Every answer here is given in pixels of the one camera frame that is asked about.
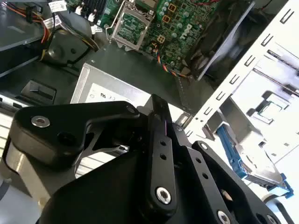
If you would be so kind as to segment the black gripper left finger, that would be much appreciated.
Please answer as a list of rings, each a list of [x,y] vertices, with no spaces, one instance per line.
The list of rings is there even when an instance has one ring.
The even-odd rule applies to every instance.
[[[50,198],[63,186],[123,154],[172,154],[168,104],[157,95],[145,115],[125,101],[25,107],[14,116],[4,161],[19,171],[32,195]]]

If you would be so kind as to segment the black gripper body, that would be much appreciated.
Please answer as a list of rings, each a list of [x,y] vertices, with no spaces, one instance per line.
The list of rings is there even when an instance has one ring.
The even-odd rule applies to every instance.
[[[203,188],[175,170],[172,154],[123,154],[61,187],[43,224],[216,224]]]

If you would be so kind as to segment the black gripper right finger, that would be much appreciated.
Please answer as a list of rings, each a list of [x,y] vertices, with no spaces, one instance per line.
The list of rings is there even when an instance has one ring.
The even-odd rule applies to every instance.
[[[174,224],[279,224],[278,216],[203,141],[173,125],[177,211]]]

